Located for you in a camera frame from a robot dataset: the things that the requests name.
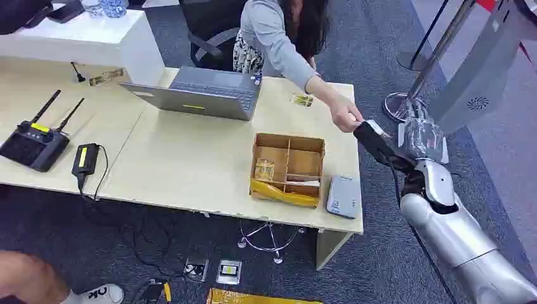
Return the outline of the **person's hand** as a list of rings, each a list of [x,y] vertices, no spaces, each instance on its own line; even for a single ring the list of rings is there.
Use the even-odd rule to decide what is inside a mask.
[[[354,102],[340,94],[330,101],[329,109],[333,123],[342,132],[353,132],[365,122]]]

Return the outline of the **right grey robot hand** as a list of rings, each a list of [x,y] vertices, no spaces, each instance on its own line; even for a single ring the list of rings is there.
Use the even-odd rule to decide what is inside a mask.
[[[397,150],[385,141],[388,134],[375,120],[363,122],[353,131],[353,135],[377,163],[404,174],[414,171],[415,162],[398,154]]]

